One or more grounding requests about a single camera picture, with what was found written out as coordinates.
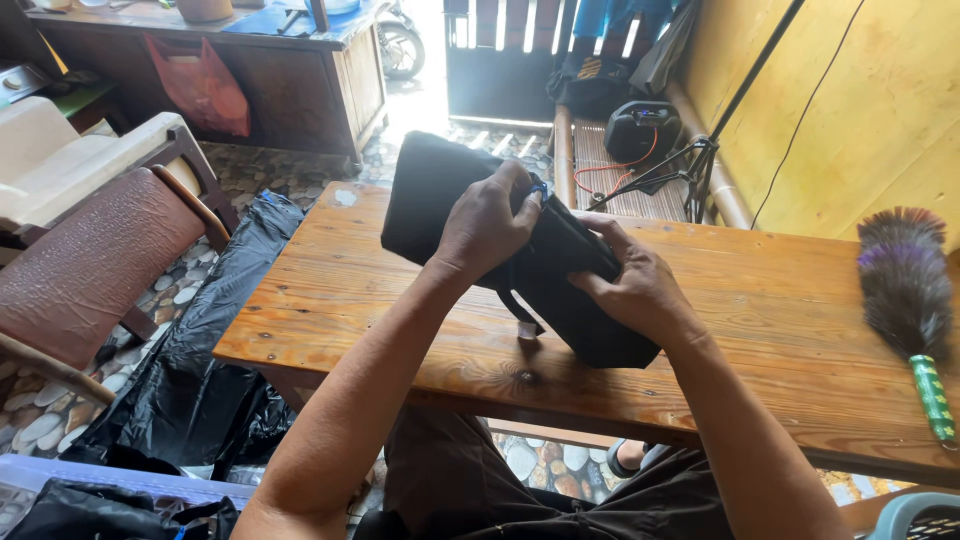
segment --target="black cable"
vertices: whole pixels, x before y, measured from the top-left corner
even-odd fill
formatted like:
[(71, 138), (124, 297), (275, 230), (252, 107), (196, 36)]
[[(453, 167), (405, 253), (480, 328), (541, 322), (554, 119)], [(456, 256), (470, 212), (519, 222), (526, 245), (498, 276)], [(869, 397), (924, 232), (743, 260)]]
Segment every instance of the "black cable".
[(833, 67), (833, 61), (835, 61), (837, 59), (837, 55), (840, 54), (840, 49), (843, 47), (843, 42), (847, 40), (847, 34), (850, 33), (850, 27), (853, 26), (853, 20), (856, 19), (856, 15), (860, 13), (860, 8), (863, 7), (864, 2), (866, 2), (866, 0), (860, 0), (860, 3), (857, 4), (856, 10), (853, 11), (853, 16), (850, 17), (850, 22), (847, 23), (847, 30), (844, 30), (843, 36), (840, 37), (840, 42), (837, 43), (837, 50), (833, 51), (833, 58), (830, 59), (830, 63), (827, 64), (827, 69), (824, 70), (824, 74), (820, 77), (820, 81), (817, 83), (816, 87), (813, 88), (813, 93), (810, 94), (810, 99), (806, 100), (806, 107), (804, 107), (804, 111), (800, 114), (800, 120), (797, 121), (797, 127), (794, 128), (793, 135), (790, 136), (790, 144), (786, 146), (786, 152), (783, 154), (783, 159), (780, 160), (780, 164), (777, 165), (777, 170), (774, 171), (773, 178), (770, 179), (770, 187), (767, 188), (767, 196), (764, 197), (763, 202), (760, 203), (760, 208), (756, 209), (756, 214), (754, 214), (754, 222), (750, 224), (751, 231), (756, 225), (756, 219), (760, 216), (763, 206), (767, 204), (767, 199), (770, 198), (770, 193), (772, 193), (774, 190), (774, 182), (777, 181), (777, 175), (780, 173), (780, 169), (783, 167), (783, 164), (786, 163), (787, 156), (790, 155), (790, 149), (793, 148), (793, 141), (795, 138), (797, 138), (797, 132), (800, 130), (800, 125), (804, 123), (806, 111), (810, 109), (810, 104), (813, 103), (813, 96), (817, 95), (817, 90), (820, 89), (820, 85), (824, 83), (824, 79), (827, 77), (830, 68)]

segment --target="hand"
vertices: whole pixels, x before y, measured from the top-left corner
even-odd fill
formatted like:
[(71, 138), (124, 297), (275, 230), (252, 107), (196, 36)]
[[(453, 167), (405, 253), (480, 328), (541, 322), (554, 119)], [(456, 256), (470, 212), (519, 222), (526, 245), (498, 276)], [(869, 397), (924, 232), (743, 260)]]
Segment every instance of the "hand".
[(537, 225), (541, 194), (528, 195), (514, 217), (510, 193), (514, 189), (525, 193), (532, 185), (527, 171), (511, 160), (493, 176), (471, 184), (453, 205), (433, 259), (473, 283), (516, 253)]
[(627, 236), (608, 217), (586, 215), (580, 222), (602, 235), (623, 270), (613, 283), (592, 272), (570, 274), (571, 283), (587, 292), (614, 320), (665, 350), (707, 334), (665, 260)]

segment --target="red plastic bag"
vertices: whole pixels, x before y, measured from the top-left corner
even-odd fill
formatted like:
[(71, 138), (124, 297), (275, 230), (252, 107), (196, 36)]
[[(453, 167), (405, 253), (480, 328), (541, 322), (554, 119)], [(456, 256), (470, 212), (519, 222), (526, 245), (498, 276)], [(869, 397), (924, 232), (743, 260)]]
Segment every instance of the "red plastic bag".
[(202, 130), (250, 135), (247, 98), (206, 38), (201, 49), (188, 49), (144, 37), (163, 89), (183, 114)]

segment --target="sandal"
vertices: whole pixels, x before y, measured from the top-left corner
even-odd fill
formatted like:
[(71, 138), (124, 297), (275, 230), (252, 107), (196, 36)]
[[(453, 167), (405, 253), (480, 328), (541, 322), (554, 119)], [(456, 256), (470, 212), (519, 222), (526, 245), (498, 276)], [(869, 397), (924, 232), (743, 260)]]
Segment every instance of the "sandal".
[(617, 475), (622, 479), (631, 479), (639, 469), (626, 469), (623, 465), (620, 465), (620, 462), (616, 459), (616, 452), (620, 450), (620, 447), (623, 446), (623, 443), (627, 442), (627, 439), (617, 439), (613, 446), (607, 450), (607, 466), (610, 467), (612, 473)]

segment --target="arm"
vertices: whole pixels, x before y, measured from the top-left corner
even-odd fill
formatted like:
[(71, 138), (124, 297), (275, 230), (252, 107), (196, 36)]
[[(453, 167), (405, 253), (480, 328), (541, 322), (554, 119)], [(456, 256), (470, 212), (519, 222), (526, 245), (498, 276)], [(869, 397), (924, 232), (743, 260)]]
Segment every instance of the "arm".
[(539, 194), (514, 217), (530, 177), (507, 161), (453, 207), (440, 248), (413, 284), (327, 375), (267, 465), (234, 538), (344, 538), (346, 509), (370, 470), (444, 317), (480, 276), (530, 238)]
[(731, 529), (740, 540), (852, 538), (800, 448), (724, 359), (666, 262), (616, 222), (581, 219), (603, 235), (623, 272), (613, 283), (571, 275), (611, 317), (661, 344), (707, 452)]

